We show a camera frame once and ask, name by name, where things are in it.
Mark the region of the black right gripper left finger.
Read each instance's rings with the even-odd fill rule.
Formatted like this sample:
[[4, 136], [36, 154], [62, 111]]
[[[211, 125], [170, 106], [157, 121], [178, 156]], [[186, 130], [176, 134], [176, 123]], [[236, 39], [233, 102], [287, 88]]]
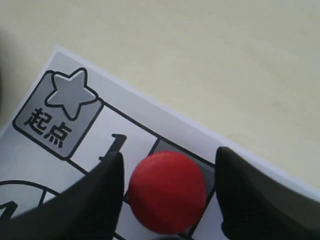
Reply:
[[110, 152], [88, 175], [44, 205], [0, 224], [2, 240], [111, 240], [124, 195], [124, 160]]

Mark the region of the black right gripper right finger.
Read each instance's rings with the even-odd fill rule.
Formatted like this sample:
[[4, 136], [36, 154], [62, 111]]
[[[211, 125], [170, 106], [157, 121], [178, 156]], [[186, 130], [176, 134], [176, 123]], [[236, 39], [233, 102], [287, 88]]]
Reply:
[[320, 203], [249, 164], [228, 147], [215, 156], [221, 229], [230, 240], [318, 240]]

